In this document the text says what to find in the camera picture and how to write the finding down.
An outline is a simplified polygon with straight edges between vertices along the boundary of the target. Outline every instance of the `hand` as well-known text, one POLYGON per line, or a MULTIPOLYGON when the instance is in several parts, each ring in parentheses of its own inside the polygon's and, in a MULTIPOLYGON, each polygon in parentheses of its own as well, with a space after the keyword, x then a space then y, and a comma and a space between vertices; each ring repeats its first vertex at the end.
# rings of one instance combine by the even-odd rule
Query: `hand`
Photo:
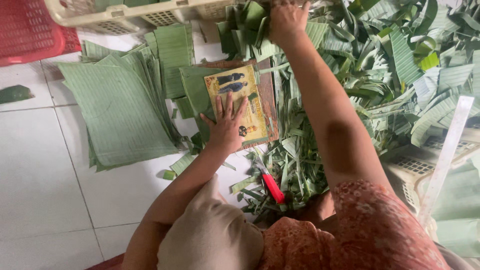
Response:
POLYGON ((240 149, 244 137, 239 135, 240 119, 247 107, 248 98, 244 97, 236 112, 233 111, 232 92, 227 94, 226 108, 223 108, 222 98, 216 97, 216 124, 206 117, 203 113, 200 117, 210 127, 210 140, 207 143, 207 147, 213 147, 220 149, 221 151, 227 151, 228 154, 240 149))
POLYGON ((299 34, 305 33, 310 2, 298 8, 295 0, 273 0, 270 12, 270 40, 280 47, 287 46, 299 34))

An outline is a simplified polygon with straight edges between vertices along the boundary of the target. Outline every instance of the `red utility knife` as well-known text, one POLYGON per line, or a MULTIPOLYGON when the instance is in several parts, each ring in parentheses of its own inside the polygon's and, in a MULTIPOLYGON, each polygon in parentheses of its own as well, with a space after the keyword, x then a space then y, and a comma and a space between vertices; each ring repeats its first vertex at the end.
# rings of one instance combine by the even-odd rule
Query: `red utility knife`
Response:
POLYGON ((265 180, 265 183, 267 184, 267 187, 270 190, 270 193, 272 193, 272 196, 275 199, 276 203, 278 204, 285 203, 285 196, 283 195, 283 192, 281 192, 278 186, 276 185, 275 180, 273 179, 273 176, 268 172, 262 159, 260 157, 255 158, 254 164, 262 172, 262 177, 265 180))

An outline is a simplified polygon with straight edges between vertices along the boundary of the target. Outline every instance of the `white tile floor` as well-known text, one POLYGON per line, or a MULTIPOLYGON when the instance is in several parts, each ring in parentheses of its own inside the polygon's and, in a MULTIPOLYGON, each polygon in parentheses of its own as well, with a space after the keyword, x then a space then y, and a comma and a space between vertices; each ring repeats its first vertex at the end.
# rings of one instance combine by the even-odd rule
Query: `white tile floor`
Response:
MULTIPOLYGON (((208 23, 194 24, 195 58, 225 58, 208 23), (208 43, 200 32, 207 36, 208 43)), ((112 49, 141 43, 138 35, 109 37, 79 32, 112 49)), ((73 94, 61 83, 55 61, 78 53, 0 68, 0 89, 22 84, 35 98, 0 105, 0 269, 82 270, 125 252, 143 214, 170 183, 163 170, 181 154, 107 172, 88 168, 86 126, 73 94)), ((197 132, 193 119, 176 119, 183 135, 197 132)), ((220 192, 234 205, 232 184, 247 177, 246 152, 221 167, 220 192)))

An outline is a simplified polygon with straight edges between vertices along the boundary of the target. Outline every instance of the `orange patterned shirt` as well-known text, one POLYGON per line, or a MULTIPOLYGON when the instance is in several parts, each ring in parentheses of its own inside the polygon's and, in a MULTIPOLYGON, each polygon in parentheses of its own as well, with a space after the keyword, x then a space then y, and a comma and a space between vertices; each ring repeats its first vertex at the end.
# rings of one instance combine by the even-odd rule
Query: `orange patterned shirt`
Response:
POLYGON ((416 218, 383 186, 357 180, 332 190, 338 237, 282 218, 264 232, 258 270, 449 270, 416 218))

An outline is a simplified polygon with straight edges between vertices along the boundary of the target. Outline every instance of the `tile grout line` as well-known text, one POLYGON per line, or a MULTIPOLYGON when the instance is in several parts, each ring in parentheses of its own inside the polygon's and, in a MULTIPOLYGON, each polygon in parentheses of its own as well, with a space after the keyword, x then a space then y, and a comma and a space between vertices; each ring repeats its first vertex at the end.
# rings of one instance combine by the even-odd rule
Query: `tile grout line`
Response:
POLYGON ((53 105, 53 106, 46 106, 46 107, 38 107, 38 108, 28 108, 28 109, 17 109, 17 110, 3 110, 3 111, 0 111, 0 113, 2 112, 12 112, 12 111, 22 111, 22 110, 37 110, 37 109, 48 109, 48 108, 61 108, 61 107, 69 107, 69 106, 75 106, 75 105, 78 105, 78 104, 65 104, 65 105, 53 105))
MULTIPOLYGON (((40 61, 40 66, 42 67, 42 71, 44 71, 43 76, 45 77, 45 82, 47 83, 47 76, 45 75, 45 70, 43 69, 42 61, 40 61)), ((48 93, 50 94, 50 98, 52 98, 52 93, 50 92, 50 86, 48 85, 48 83, 47 83, 47 88, 48 88, 48 93)), ((72 163, 73 172, 75 173, 75 178, 77 179, 78 188, 80 189, 80 194, 82 194, 82 198, 84 199, 85 209, 87 210, 88 218, 90 219, 90 224, 92 225, 93 233, 95 235, 96 243, 98 245, 98 250, 100 250, 100 255, 102 256, 102 260, 105 261, 105 257, 103 256, 102 248, 100 247, 100 242, 98 241, 98 237, 97 237, 96 232, 95 232, 95 226, 93 225, 92 216, 90 215, 90 211, 88 210, 87 201, 85 200, 84 192, 82 190, 82 186, 80 185, 80 180, 78 179, 77 170, 75 169, 75 165, 73 164, 72 155, 70 154, 70 150, 68 149, 67 140, 65 139, 65 134, 63 133, 63 129, 61 127, 60 120, 59 120, 59 117, 58 117, 58 114, 57 114, 57 110, 55 109, 55 103, 53 102, 53 99, 52 99, 52 103, 54 105, 53 110, 55 112, 55 117, 57 118, 57 122, 58 122, 59 127, 60 127, 60 132, 61 132, 61 135, 63 137, 63 142, 65 143, 65 147, 67 148, 68 157, 70 158, 70 162, 72 163)))
POLYGON ((140 224, 140 222, 126 223, 126 224, 119 224, 119 225, 112 225, 112 226, 104 226, 104 227, 98 227, 98 228, 93 228, 93 229, 80 229, 80 230, 73 230, 73 231, 66 231, 66 232, 58 232, 58 233, 46 233, 46 234, 29 235, 29 236, 21 236, 21 237, 14 237, 14 238, 4 238, 4 239, 0 239, 0 242, 2 242, 2 241, 9 241, 9 240, 16 240, 16 239, 25 239, 25 238, 41 237, 41 236, 47 236, 47 235, 56 235, 56 234, 62 234, 62 233, 75 233, 75 232, 83 232, 83 231, 88 231, 88 230, 93 230, 93 231, 95 231, 95 230, 97 230, 97 229, 105 229, 105 228, 119 227, 119 226, 124 226, 124 225, 133 225, 133 224, 140 224))
POLYGON ((140 222, 134 222, 134 223, 126 223, 126 224, 118 224, 118 225, 111 225, 111 226, 103 226, 103 227, 98 227, 96 229, 104 229, 104 228, 111 228, 111 227, 118 227, 118 226, 124 226, 124 225, 133 225, 133 224, 140 224, 140 222))

